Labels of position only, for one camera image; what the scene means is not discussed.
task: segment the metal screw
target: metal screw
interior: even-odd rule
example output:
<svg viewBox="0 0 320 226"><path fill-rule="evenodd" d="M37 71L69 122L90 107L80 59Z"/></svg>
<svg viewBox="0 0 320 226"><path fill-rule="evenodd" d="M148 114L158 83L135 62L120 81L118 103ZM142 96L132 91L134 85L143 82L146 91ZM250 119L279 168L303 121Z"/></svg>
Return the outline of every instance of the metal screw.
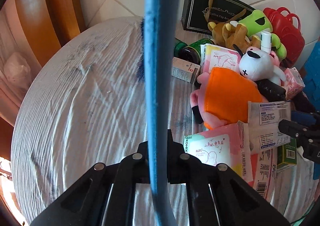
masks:
<svg viewBox="0 0 320 226"><path fill-rule="evenodd" d="M134 154L132 155L132 158L133 158L134 160L139 160L139 159L142 158L142 154L140 154L140 153L134 153Z"/></svg>
<svg viewBox="0 0 320 226"><path fill-rule="evenodd" d="M186 154L186 153L183 153L183 154L180 155L180 158L181 158L182 160L188 160L188 159L190 158L190 155L188 155L188 154Z"/></svg>
<svg viewBox="0 0 320 226"><path fill-rule="evenodd" d="M219 164L218 169L220 171L226 171L228 169L228 166L226 164Z"/></svg>
<svg viewBox="0 0 320 226"><path fill-rule="evenodd" d="M104 169L104 164L103 163L97 163L94 165L94 169L97 171L100 171L102 169Z"/></svg>

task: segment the white plush toy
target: white plush toy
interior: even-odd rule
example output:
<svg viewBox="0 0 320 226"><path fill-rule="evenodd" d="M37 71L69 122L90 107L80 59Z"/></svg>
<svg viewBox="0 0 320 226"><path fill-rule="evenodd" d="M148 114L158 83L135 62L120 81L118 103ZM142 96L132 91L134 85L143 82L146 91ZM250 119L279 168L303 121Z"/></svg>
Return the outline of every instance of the white plush toy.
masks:
<svg viewBox="0 0 320 226"><path fill-rule="evenodd" d="M239 63L242 76L252 81L268 79L277 85L286 81L284 72L273 65L270 54L256 47L249 47Z"/></svg>

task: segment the green bottle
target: green bottle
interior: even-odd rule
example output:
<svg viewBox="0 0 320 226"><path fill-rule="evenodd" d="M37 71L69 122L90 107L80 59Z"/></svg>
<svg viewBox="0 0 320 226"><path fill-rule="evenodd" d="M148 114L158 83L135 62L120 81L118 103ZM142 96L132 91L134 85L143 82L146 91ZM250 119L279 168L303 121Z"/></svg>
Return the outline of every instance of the green bottle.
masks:
<svg viewBox="0 0 320 226"><path fill-rule="evenodd" d="M180 49L177 53L177 58L200 65L201 45L207 43L214 44L209 38L202 38L201 40Z"/></svg>
<svg viewBox="0 0 320 226"><path fill-rule="evenodd" d="M174 38L174 54L173 54L173 56L174 56L174 57L177 57L178 52L179 52L182 48L184 48L184 47L186 47L186 46L188 46L188 44L180 41L180 40L177 39L177 38Z"/></svg>

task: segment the wooden bed frame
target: wooden bed frame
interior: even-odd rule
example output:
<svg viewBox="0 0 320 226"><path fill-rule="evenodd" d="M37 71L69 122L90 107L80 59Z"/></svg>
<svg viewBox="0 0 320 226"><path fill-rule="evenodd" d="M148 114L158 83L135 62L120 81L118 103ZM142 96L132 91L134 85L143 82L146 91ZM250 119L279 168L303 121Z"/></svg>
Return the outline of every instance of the wooden bed frame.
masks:
<svg viewBox="0 0 320 226"><path fill-rule="evenodd" d="M80 0L15 0L27 41L41 66L85 30ZM0 157L10 160L13 127L0 117Z"/></svg>

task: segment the bristles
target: bristles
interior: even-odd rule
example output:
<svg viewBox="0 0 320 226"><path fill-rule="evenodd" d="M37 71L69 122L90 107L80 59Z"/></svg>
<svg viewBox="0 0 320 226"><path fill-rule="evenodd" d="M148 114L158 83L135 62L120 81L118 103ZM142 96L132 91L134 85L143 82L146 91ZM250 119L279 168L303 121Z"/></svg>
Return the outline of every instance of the bristles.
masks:
<svg viewBox="0 0 320 226"><path fill-rule="evenodd" d="M138 81L144 82L144 50L143 50L143 27L144 27L144 18L141 20L140 23L140 31L141 31L141 56L138 62L138 69L137 69L137 77Z"/></svg>

